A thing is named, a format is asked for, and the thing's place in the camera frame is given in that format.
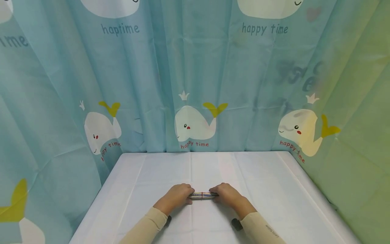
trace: white crown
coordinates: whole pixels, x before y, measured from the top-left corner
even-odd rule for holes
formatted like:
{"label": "white crown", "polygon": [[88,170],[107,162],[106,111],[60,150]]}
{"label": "white crown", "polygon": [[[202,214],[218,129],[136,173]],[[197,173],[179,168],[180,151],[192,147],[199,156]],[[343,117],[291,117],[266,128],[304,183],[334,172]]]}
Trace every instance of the white crown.
{"label": "white crown", "polygon": [[314,104],[317,100],[319,100],[319,98],[316,98],[315,93],[313,93],[313,95],[311,96],[306,95],[306,98],[307,98],[307,103],[311,103],[311,104]]}
{"label": "white crown", "polygon": [[81,101],[80,100],[80,105],[79,107],[84,111],[85,110],[85,107],[84,107],[84,101]]}
{"label": "white crown", "polygon": [[184,90],[183,90],[183,93],[182,94],[179,94],[179,97],[181,97],[181,99],[183,101],[187,100],[187,97],[188,97],[189,93],[185,93]]}

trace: light blue curtain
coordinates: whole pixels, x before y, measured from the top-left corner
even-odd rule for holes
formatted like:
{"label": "light blue curtain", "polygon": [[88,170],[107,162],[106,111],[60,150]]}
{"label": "light blue curtain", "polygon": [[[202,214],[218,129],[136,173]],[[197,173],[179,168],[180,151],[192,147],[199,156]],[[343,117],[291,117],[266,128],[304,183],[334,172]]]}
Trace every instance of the light blue curtain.
{"label": "light blue curtain", "polygon": [[0,0],[0,244],[67,243],[124,152],[304,153],[282,118],[321,120],[335,48],[389,4],[268,1]]}

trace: heart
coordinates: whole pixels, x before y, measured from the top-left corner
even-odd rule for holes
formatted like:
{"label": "heart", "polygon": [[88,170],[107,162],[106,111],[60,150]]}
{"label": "heart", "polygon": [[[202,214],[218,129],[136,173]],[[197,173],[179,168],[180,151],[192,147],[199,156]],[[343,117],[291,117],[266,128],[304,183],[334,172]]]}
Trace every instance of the heart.
{"label": "heart", "polygon": [[24,218],[27,194],[27,180],[22,179],[14,189],[11,197],[11,205],[0,207],[0,223],[20,222]]}
{"label": "heart", "polygon": [[325,114],[321,115],[321,118],[322,118],[322,132],[321,132],[322,138],[325,138],[328,135],[334,135],[341,132],[339,127],[328,126],[328,118],[325,116]]}
{"label": "heart", "polygon": [[313,22],[314,20],[316,20],[318,18],[318,16],[321,14],[321,11],[322,11],[322,8],[321,7],[318,7],[318,8],[308,8],[307,9],[307,21],[309,22]]}
{"label": "heart", "polygon": [[216,118],[222,111],[227,108],[228,104],[227,103],[222,103],[221,105],[216,108],[212,103],[204,103],[203,106],[208,108],[210,112],[213,114],[213,117]]}
{"label": "heart", "polygon": [[118,109],[121,106],[120,103],[113,103],[112,106],[110,107],[106,104],[105,101],[100,101],[99,105],[105,107],[112,117],[115,117],[117,115]]}

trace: bundle of pens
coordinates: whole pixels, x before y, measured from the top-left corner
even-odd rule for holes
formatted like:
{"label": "bundle of pens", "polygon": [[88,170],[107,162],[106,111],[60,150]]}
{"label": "bundle of pens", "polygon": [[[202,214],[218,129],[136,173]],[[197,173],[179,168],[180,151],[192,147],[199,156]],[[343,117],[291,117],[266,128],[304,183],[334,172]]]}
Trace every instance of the bundle of pens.
{"label": "bundle of pens", "polygon": [[218,196],[214,192],[194,192],[188,198],[191,200],[213,199]]}

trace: hand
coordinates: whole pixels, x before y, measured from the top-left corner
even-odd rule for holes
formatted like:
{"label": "hand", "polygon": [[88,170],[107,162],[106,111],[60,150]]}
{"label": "hand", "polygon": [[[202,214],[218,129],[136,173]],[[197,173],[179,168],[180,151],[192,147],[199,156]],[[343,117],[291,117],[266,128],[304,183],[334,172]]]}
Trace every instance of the hand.
{"label": "hand", "polygon": [[153,207],[168,216],[175,208],[184,204],[192,204],[192,200],[188,196],[193,192],[195,190],[191,188],[191,185],[184,183],[174,185]]}
{"label": "hand", "polygon": [[242,196],[231,185],[222,183],[209,190],[210,192],[218,193],[218,197],[214,199],[215,202],[225,204],[237,213],[240,220],[244,219],[250,213],[257,212],[255,207],[249,202],[249,200]]}

